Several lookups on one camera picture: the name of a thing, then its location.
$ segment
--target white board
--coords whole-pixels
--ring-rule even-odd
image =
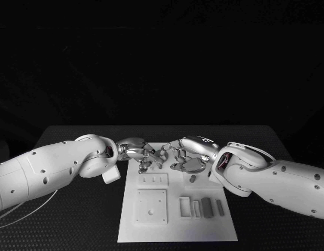
[[[159,150],[161,146],[166,143],[149,144],[155,150]],[[191,158],[200,157],[197,154],[188,154],[188,156]],[[162,169],[155,167],[146,172],[146,174],[155,174],[149,176],[149,178],[158,177],[159,182],[155,182],[153,184],[150,179],[145,179],[146,184],[143,184],[143,179],[137,173],[139,163],[133,159],[129,161],[117,242],[237,241],[224,189],[221,185],[208,181],[211,165],[208,164],[205,170],[195,175],[195,182],[191,183],[191,174],[172,170],[169,168],[172,163],[176,163],[176,161],[174,159],[172,151],[169,151],[168,160],[163,163]],[[140,212],[136,212],[139,208],[136,203],[140,203],[140,200],[137,201],[140,190],[166,191],[166,224],[139,224],[135,221],[137,215],[140,215]],[[192,217],[190,219],[181,218],[179,197],[190,198],[192,213]],[[203,216],[201,199],[204,197],[211,199],[213,205],[214,217],[208,219]],[[216,200],[221,201],[224,216],[220,216],[218,214]],[[200,218],[195,217],[194,201],[198,201],[200,205]],[[149,216],[145,214],[146,212],[149,212],[149,210],[142,211],[145,217]]]

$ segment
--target small white part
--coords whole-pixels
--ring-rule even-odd
[[[168,174],[140,174],[137,187],[145,189],[168,188]]]
[[[190,197],[179,197],[179,216],[181,219],[192,217]]]
[[[194,219],[201,219],[201,210],[200,210],[200,203],[198,200],[194,200]]]
[[[116,181],[117,179],[120,179],[120,172],[119,172],[117,166],[114,165],[109,169],[109,171],[106,173],[103,173],[103,180],[104,180],[104,183],[109,184],[113,181]]]
[[[166,224],[166,190],[137,190],[136,224]]]

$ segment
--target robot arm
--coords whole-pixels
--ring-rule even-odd
[[[135,156],[127,153],[133,151],[145,153],[137,156],[142,163],[152,158],[163,163],[143,139],[127,138],[114,143],[93,134],[36,148],[0,163],[0,210],[49,194],[78,174],[84,178],[103,175],[106,184],[116,181],[120,178],[116,161],[132,159]]]
[[[273,158],[268,162],[257,152],[234,142],[218,147],[211,140],[190,136],[176,142],[178,145],[169,143],[176,147],[174,151],[182,151],[187,144],[185,150],[201,154],[201,158],[191,163],[191,158],[188,161],[176,157],[179,163],[171,169],[195,172],[210,162],[210,181],[221,184],[231,193],[247,197],[255,192],[269,203],[324,219],[324,169]]]

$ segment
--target robotic hand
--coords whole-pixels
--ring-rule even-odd
[[[0,211],[57,191],[77,174],[84,178],[101,175],[106,184],[116,181],[120,178],[117,160],[135,158],[142,172],[153,163],[162,167],[163,156],[158,156],[140,138],[114,143],[93,134],[33,149],[0,163]]]
[[[224,185],[231,193],[247,197],[255,192],[266,202],[324,219],[324,169],[275,160],[257,148],[234,142],[220,147],[200,136],[169,142],[162,146],[161,154],[169,149],[179,162],[171,165],[171,169],[190,174],[200,173],[210,162],[208,179]],[[201,158],[191,159],[185,152],[201,154]]]

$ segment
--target dark table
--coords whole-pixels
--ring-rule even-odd
[[[229,141],[263,149],[276,159],[292,157],[269,126],[263,125],[90,125],[51,126],[35,145],[42,147],[81,135],[97,134],[113,141],[140,137],[169,142],[200,135],[218,145]],[[100,177],[75,177],[44,208],[15,225],[0,229],[0,250],[324,250],[324,220],[269,204],[252,193],[247,198],[226,190],[237,242],[117,243],[127,162],[117,164],[122,178],[106,185]],[[0,226],[25,216],[49,195],[28,201],[0,220]]]

